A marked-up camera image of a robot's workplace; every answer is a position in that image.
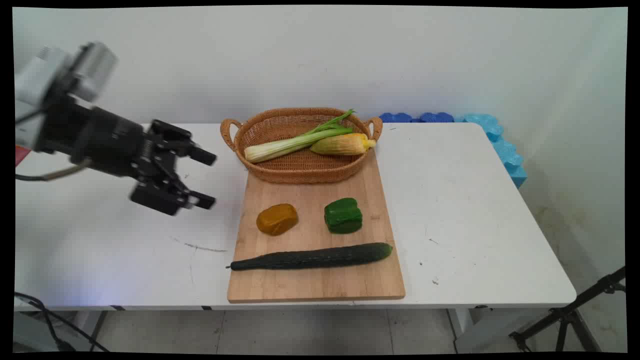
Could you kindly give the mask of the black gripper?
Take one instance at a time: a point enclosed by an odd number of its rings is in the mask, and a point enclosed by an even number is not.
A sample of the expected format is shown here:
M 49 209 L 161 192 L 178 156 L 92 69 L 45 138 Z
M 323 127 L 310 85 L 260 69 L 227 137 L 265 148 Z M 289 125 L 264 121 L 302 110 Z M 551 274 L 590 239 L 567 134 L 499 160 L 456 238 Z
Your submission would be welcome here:
M 136 180 L 130 193 L 132 202 L 171 216 L 183 208 L 210 210 L 217 202 L 208 194 L 189 189 L 162 158 L 166 154 L 188 157 L 212 166 L 217 156 L 195 143 L 189 130 L 161 120 L 151 121 L 144 130 L 141 124 L 100 107 L 86 108 L 75 102 L 54 105 L 45 113 L 38 151 L 67 154 L 73 164 L 39 175 L 41 182 L 85 169 L 130 177 Z

